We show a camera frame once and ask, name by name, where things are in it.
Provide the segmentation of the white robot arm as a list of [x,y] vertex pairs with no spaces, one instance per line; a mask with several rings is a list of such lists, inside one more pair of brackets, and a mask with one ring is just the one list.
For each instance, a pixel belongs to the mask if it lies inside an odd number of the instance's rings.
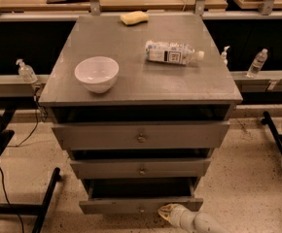
[[167,204],[158,209],[159,215],[172,226],[187,233],[229,233],[215,218],[204,212],[193,212],[181,204]]

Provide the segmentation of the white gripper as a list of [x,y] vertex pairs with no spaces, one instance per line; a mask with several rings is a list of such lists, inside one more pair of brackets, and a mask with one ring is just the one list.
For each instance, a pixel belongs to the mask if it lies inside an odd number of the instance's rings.
[[187,233],[196,233],[194,219],[197,212],[192,212],[180,204],[167,204],[160,207],[158,213],[171,225],[181,228]]

